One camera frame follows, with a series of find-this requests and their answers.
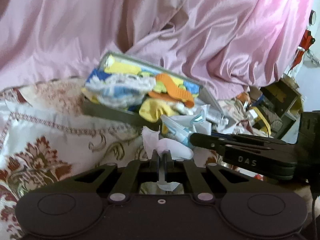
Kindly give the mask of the white face mask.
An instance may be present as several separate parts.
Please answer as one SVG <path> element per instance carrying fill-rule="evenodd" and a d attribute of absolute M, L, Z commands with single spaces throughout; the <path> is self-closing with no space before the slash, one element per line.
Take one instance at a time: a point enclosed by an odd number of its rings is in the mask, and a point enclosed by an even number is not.
<path fill-rule="evenodd" d="M 163 138 L 159 139 L 159 131 L 152 131 L 144 126 L 142 129 L 143 147 L 146 151 L 148 159 L 151 159 L 153 151 L 157 152 L 159 157 L 163 153 L 170 152 L 172 160 L 182 159 L 190 160 L 193 158 L 193 151 L 182 143 Z M 183 185 L 177 182 L 166 182 L 164 177 L 160 181 L 146 182 L 141 185 L 140 192 L 142 194 L 184 194 Z"/>

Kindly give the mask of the yellow sock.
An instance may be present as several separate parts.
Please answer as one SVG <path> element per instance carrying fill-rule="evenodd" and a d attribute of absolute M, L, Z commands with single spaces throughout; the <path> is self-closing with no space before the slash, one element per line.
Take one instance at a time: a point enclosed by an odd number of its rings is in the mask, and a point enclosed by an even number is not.
<path fill-rule="evenodd" d="M 144 126 L 159 131 L 161 129 L 162 134 L 168 134 L 169 129 L 166 125 L 162 124 L 161 116 L 177 116 L 179 113 L 174 110 L 169 103 L 160 99 L 147 98 L 139 109 L 139 115 L 146 123 Z"/>

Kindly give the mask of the orange sock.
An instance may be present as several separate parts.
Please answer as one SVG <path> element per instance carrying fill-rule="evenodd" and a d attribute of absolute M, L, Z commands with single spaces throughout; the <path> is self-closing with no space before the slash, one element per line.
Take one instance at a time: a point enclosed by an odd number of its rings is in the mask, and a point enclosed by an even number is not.
<path fill-rule="evenodd" d="M 168 74 L 155 76 L 156 86 L 148 92 L 151 98 L 162 99 L 170 102 L 182 102 L 186 107 L 194 107 L 194 98 L 191 92 L 179 87 Z"/>

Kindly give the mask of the white patterned sock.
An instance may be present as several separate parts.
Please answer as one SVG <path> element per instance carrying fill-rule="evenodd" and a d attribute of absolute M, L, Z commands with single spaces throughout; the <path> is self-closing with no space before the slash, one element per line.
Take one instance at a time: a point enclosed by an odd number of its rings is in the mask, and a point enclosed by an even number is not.
<path fill-rule="evenodd" d="M 154 77 L 133 74 L 111 74 L 105 80 L 92 76 L 85 89 L 102 105 L 125 109 L 140 105 L 156 85 Z"/>

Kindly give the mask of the grey socks pair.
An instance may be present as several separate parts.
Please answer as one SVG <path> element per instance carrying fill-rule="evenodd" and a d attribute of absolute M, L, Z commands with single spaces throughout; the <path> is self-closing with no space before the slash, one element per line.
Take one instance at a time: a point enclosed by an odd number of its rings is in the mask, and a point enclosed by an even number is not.
<path fill-rule="evenodd" d="M 211 105 L 185 108 L 183 115 L 173 116 L 172 118 L 192 133 L 207 135 L 211 135 L 212 132 L 223 132 L 229 124 L 228 118 Z"/>

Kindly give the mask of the wooden shelf unit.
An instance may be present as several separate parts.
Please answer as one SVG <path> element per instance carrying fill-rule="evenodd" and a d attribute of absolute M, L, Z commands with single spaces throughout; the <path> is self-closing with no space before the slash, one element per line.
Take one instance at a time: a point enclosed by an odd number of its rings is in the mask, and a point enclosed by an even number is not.
<path fill-rule="evenodd" d="M 302 94 L 298 89 L 295 79 L 286 74 L 279 81 L 260 89 L 265 100 L 264 106 L 283 121 L 277 139 L 281 139 L 289 131 L 303 112 Z"/>

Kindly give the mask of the orange plush toy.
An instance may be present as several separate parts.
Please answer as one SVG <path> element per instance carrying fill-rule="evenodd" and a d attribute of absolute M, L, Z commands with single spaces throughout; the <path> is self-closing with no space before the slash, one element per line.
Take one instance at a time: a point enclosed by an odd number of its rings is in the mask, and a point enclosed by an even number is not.
<path fill-rule="evenodd" d="M 249 104 L 251 103 L 251 98 L 248 92 L 242 92 L 239 95 L 237 95 L 236 98 L 240 100 L 242 104 L 244 104 L 245 102 Z"/>

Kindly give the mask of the grey tray with cartoon liner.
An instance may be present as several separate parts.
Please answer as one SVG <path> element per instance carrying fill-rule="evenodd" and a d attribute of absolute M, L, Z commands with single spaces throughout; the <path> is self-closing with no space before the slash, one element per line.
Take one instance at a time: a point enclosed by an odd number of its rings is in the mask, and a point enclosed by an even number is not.
<path fill-rule="evenodd" d="M 221 127 L 229 123 L 222 108 L 199 82 L 134 57 L 109 51 L 93 69 L 82 88 L 92 103 L 130 111 L 147 96 L 159 98 L 184 115 L 197 103 L 210 105 L 207 120 Z"/>

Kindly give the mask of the floral bed sheet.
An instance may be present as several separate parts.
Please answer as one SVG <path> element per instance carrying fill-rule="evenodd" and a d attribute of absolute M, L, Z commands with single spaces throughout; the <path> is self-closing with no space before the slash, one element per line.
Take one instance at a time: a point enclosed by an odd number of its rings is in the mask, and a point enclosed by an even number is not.
<path fill-rule="evenodd" d="M 141 128 L 82 113 L 84 80 L 1 91 L 1 239 L 23 237 L 17 201 L 38 187 L 99 165 L 147 160 Z"/>

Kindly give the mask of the red orange hanging cloth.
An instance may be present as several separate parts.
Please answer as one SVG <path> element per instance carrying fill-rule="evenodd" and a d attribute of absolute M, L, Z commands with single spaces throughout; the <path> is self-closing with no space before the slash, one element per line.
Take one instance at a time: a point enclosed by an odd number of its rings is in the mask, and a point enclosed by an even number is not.
<path fill-rule="evenodd" d="M 308 49 L 315 43 L 315 41 L 315 38 L 311 35 L 311 31 L 305 30 L 302 40 L 296 50 L 295 58 L 290 70 L 293 70 L 293 68 L 295 68 L 295 66 L 301 62 L 304 53 L 308 51 Z"/>

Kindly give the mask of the pink satin curtain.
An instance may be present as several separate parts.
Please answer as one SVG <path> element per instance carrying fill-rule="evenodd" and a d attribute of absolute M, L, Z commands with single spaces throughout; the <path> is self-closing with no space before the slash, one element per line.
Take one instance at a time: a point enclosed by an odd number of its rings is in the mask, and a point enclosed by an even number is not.
<path fill-rule="evenodd" d="M 313 0 L 1 0 L 1 88 L 86 77 L 109 50 L 230 99 L 280 79 Z"/>

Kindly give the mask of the round wall clock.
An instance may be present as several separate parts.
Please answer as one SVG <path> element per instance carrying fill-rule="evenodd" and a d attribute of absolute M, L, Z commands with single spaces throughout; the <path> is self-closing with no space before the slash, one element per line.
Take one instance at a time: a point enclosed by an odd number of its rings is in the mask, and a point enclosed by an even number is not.
<path fill-rule="evenodd" d="M 311 10 L 309 15 L 309 25 L 315 25 L 317 14 L 314 10 Z"/>

